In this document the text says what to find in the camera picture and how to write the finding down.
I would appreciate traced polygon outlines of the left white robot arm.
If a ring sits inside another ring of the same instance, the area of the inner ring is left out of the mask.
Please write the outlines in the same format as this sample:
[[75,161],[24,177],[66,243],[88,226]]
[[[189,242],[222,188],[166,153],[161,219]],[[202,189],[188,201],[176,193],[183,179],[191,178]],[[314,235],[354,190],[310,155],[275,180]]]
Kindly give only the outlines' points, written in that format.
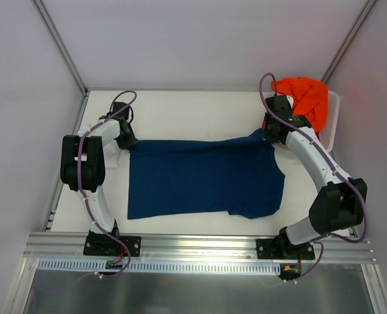
[[130,104],[115,101],[94,126],[62,140],[60,179],[75,192],[90,221],[90,235],[102,235],[98,247],[107,255],[121,247],[116,219],[103,191],[107,164],[118,165],[119,154],[135,147]]

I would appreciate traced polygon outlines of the blue t shirt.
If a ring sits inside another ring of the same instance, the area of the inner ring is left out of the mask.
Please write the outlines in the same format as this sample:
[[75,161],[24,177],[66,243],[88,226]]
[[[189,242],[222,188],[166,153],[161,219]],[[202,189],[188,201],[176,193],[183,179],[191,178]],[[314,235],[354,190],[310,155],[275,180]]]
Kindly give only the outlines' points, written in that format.
[[267,217],[280,209],[284,181],[261,129],[223,141],[143,140],[130,152],[127,217]]

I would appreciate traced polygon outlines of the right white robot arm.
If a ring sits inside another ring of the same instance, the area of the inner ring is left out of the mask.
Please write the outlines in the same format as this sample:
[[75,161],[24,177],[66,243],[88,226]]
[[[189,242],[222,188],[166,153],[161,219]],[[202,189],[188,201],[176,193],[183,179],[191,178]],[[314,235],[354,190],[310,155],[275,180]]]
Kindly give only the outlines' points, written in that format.
[[353,179],[334,162],[307,118],[292,113],[286,96],[273,95],[261,100],[266,110],[263,139],[286,145],[299,158],[317,191],[309,214],[282,228],[267,246],[289,259],[311,241],[365,223],[367,185],[363,179]]

